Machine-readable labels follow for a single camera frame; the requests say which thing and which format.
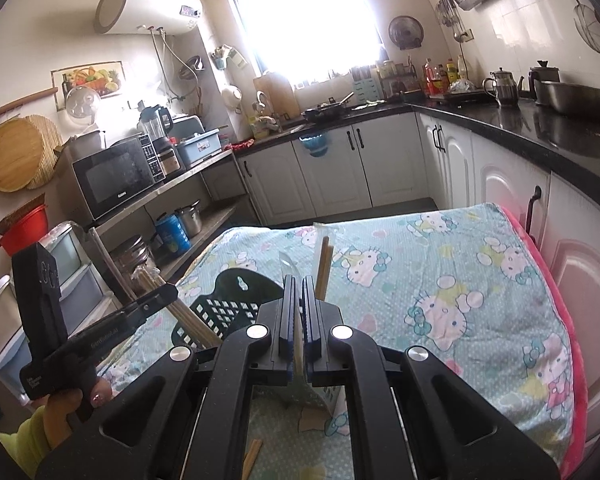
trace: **hello kitty blanket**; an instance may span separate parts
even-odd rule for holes
[[[555,283],[515,219],[482,204],[329,229],[336,250],[326,300],[344,323],[383,346],[426,346],[537,442],[563,477],[574,469],[584,448],[584,364]],[[279,251],[310,274],[317,237],[312,226],[231,229],[190,267],[180,298],[191,304],[211,293],[230,267],[282,284]],[[107,364],[116,389],[170,348],[173,326],[159,313]],[[333,417],[255,399],[248,438],[264,440],[252,480],[353,478],[344,390]]]

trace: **cabinet door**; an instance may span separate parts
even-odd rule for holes
[[[600,209],[555,174],[541,253],[582,349],[590,438],[600,432]]]
[[[311,156],[300,140],[292,143],[316,214],[326,216],[370,208],[365,170],[353,139],[353,126],[322,135],[327,142],[327,152],[321,156]]]
[[[267,225],[314,218],[315,210],[290,142],[240,158],[240,169]]]
[[[215,164],[203,171],[202,175],[213,200],[224,200],[244,194],[240,176],[232,161]]]
[[[534,205],[530,234],[542,245],[549,200],[549,174],[479,135],[473,137],[476,202],[495,202],[511,211],[522,227],[536,186],[542,198]]]
[[[357,124],[355,134],[374,206],[427,196],[415,113]]]
[[[445,175],[443,173],[442,152],[438,144],[438,123],[433,117],[418,114],[420,141],[424,151],[424,164],[429,184],[429,196],[439,209],[446,209]]]
[[[442,161],[446,177],[446,208],[469,207],[475,204],[474,150],[472,133],[460,126],[438,121]]]

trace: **pink blanket edge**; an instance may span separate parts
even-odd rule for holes
[[[567,448],[567,453],[562,459],[562,465],[560,466],[560,476],[567,478],[582,461],[582,455],[584,453],[584,443],[587,433],[587,403],[589,401],[589,394],[587,391],[587,380],[584,373],[584,359],[582,357],[582,350],[580,344],[576,338],[576,329],[571,319],[571,314],[567,310],[567,306],[564,304],[564,300],[560,295],[558,286],[555,284],[554,277],[549,272],[549,267],[542,258],[540,251],[536,247],[536,244],[531,237],[523,229],[522,225],[518,222],[515,216],[510,211],[499,206],[503,213],[509,219],[510,224],[514,228],[516,234],[525,243],[527,250],[531,254],[532,258],[536,261],[538,268],[544,276],[546,284],[549,286],[551,295],[554,298],[555,307],[560,315],[560,319],[564,323],[569,340],[571,343],[571,358],[573,360],[573,424],[571,427],[571,441]]]

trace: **microwave door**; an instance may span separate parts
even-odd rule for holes
[[[94,220],[154,184],[138,139],[78,160],[74,171]]]

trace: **fingernail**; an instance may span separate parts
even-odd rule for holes
[[[94,394],[93,397],[91,397],[91,405],[94,408],[99,408],[100,406],[102,406],[105,403],[105,399],[103,396],[101,396],[100,394]]]

